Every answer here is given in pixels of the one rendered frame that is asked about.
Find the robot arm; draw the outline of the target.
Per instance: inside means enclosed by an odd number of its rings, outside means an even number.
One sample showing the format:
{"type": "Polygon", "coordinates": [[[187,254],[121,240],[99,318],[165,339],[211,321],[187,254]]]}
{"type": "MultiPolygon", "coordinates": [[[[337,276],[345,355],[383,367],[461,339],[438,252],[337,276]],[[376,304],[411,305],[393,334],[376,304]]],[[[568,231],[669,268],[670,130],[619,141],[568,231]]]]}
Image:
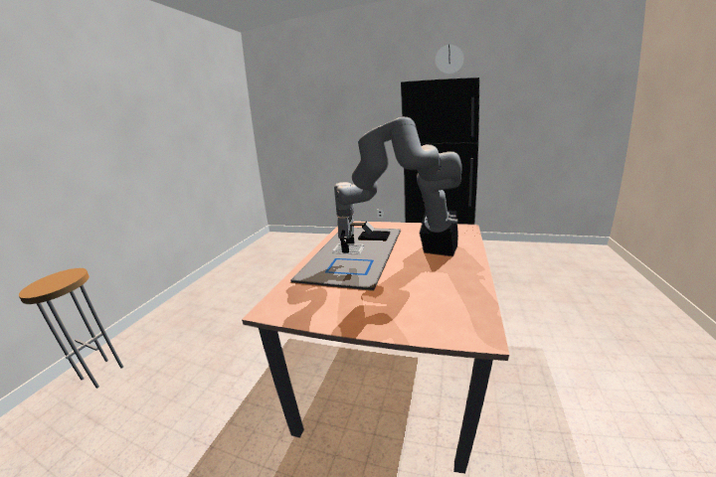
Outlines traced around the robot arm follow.
{"type": "Polygon", "coordinates": [[[421,146],[415,122],[408,117],[400,117],[383,124],[359,139],[361,160],[352,173],[354,185],[343,183],[334,187],[337,216],[353,215],[353,204],[367,202],[376,195],[376,181],[388,167],[384,142],[389,140],[392,140],[396,159],[403,168],[422,169],[418,170],[417,183],[426,209],[426,228],[440,233],[447,230],[451,224],[457,224],[457,220],[451,220],[455,219],[455,216],[451,216],[447,210],[443,190],[460,185],[459,156],[455,152],[439,154],[438,149],[432,145],[421,146]]]}

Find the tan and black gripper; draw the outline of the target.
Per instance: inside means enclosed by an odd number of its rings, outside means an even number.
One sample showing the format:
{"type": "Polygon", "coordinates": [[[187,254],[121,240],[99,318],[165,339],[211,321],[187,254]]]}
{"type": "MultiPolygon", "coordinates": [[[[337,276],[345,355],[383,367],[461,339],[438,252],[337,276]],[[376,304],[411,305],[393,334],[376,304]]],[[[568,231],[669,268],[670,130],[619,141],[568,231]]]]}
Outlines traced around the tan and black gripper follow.
{"type": "Polygon", "coordinates": [[[341,248],[342,253],[349,253],[349,244],[355,244],[354,243],[354,227],[351,227],[350,225],[353,222],[353,215],[346,216],[346,217],[338,217],[338,238],[341,240],[341,248]],[[347,237],[347,238],[345,238],[347,237]],[[346,239],[346,241],[345,241],[346,239]]]}

